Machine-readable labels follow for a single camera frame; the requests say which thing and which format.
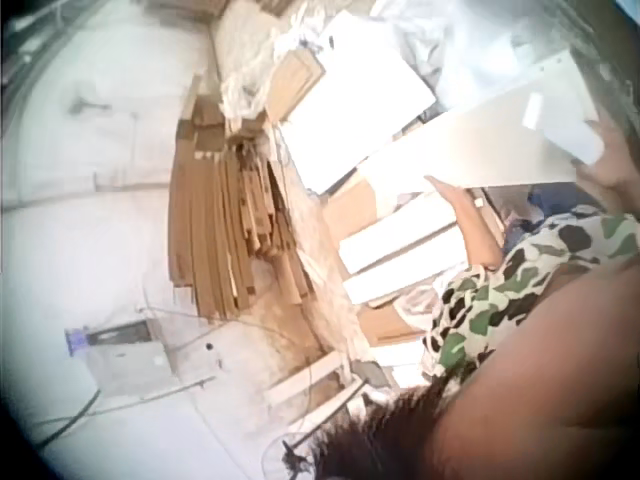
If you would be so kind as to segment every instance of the person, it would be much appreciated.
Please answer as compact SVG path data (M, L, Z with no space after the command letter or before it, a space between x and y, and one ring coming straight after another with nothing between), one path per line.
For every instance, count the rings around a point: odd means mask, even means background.
M606 112L594 128L605 154L578 177L613 213L552 216L506 256L468 193L430 179L470 264L426 341L434 380L324 431L316 480L597 478L621 465L640 432L640 173Z

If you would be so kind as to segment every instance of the green camouflage pattern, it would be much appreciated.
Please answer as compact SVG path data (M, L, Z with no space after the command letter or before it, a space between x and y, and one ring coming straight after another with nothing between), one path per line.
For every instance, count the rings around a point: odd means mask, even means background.
M562 265L591 270L638 253L639 225L631 215L606 215L580 206L548 218L525 235L497 271L472 265L448 285L442 310L425 338L433 371L440 376L467 357L476 366L493 353L537 304Z

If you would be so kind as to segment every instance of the cardboard box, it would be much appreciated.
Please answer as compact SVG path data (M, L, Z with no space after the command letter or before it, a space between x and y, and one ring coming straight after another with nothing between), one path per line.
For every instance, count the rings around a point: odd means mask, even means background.
M322 75L324 68L310 50L287 52L271 78L266 104L269 120L277 123L286 119Z

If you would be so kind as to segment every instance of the white panel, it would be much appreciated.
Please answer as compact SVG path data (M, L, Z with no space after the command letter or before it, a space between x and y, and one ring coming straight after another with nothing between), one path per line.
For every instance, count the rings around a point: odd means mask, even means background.
M354 305L397 292L464 262L462 232L454 227L397 258L344 282Z
M582 75L565 51L536 65L525 79L466 110L451 111L372 155L360 168L376 194L413 192L433 175L461 187L575 181L570 156L522 125L532 93L563 98L584 119L597 111Z
M266 392L267 402L271 405L282 403L294 395L310 388L316 382L329 375L334 370L342 367L342 358L340 353L334 351L329 355L322 357L316 363L308 368L287 378L284 382L279 383L271 390Z
M302 182L317 193L390 142L435 101L391 48L340 45L323 57L325 75L281 126Z
M421 195L393 215L340 242L340 258L353 274L455 221L453 208L438 193Z

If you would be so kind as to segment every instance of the cardboard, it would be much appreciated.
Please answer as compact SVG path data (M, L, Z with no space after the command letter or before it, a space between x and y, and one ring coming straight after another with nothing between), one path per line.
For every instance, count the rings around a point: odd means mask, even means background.
M323 74L324 68L310 50L287 52L271 77L265 107L271 123L286 119Z
M363 177L334 194L322 209L333 245L378 221L376 193Z
M372 347L410 342L425 334L402 320L393 305L380 309L364 307L358 313L358 321Z

